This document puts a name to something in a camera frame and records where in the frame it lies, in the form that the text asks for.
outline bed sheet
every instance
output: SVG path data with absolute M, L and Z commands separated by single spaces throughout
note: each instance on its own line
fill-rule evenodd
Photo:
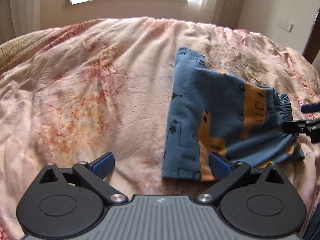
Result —
M 315 68 L 261 34 L 152 18 L 101 19 L 30 33 L 0 46 L 0 240 L 23 232 L 15 208 L 47 162 L 70 167 L 111 151 L 106 178 L 132 194 L 190 194 L 211 182 L 162 180 L 174 56 L 187 46 L 247 81 L 286 93 L 294 119 L 319 100 Z M 319 145 L 282 167 L 307 208 L 319 203 Z

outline blue pants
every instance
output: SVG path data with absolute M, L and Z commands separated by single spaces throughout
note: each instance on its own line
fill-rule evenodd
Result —
M 303 158 L 288 96 L 226 71 L 218 62 L 181 47 L 176 53 L 173 93 L 163 160 L 165 178 L 214 180 L 210 156 L 264 167 Z
M 303 236 L 304 240 L 320 239 L 320 205 L 317 206 L 316 211 L 312 215 L 308 228 Z

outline wall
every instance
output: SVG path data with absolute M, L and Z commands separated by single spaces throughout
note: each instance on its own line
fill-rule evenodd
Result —
M 65 7 L 65 0 L 40 0 L 41 28 L 65 26 L 96 18 L 153 17 L 192 20 L 186 0 L 92 0 Z M 212 22 L 216 0 L 199 17 Z
M 238 28 L 302 53 L 319 7 L 320 0 L 245 0 Z M 293 24 L 291 33 L 277 26 L 278 17 Z

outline wrinkled fabric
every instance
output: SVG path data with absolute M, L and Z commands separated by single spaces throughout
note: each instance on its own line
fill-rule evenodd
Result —
M 47 162 L 71 167 L 114 153 L 107 177 L 128 195 L 190 194 L 211 183 L 162 180 L 176 50 L 186 46 L 225 70 L 266 84 L 300 106 L 316 103 L 316 70 L 261 34 L 176 20 L 106 19 L 30 33 L 0 46 L 0 236 L 18 239 L 18 201 Z M 319 203 L 319 145 L 299 136 L 303 161 L 283 169 L 309 220 Z
M 252 167 L 304 158 L 296 136 L 283 131 L 292 121 L 288 96 L 226 71 L 200 53 L 180 47 L 175 57 L 167 119 L 163 178 L 215 180 L 212 153 Z

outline circular cover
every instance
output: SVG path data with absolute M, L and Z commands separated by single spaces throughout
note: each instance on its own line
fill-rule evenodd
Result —
M 102 200 L 94 192 L 70 185 L 44 184 L 28 191 L 17 207 L 24 231 L 41 238 L 68 238 L 92 226 L 102 215 Z
M 220 202 L 220 212 L 227 223 L 245 234 L 275 238 L 299 230 L 305 206 L 298 194 L 284 190 L 281 184 L 266 183 L 230 191 Z

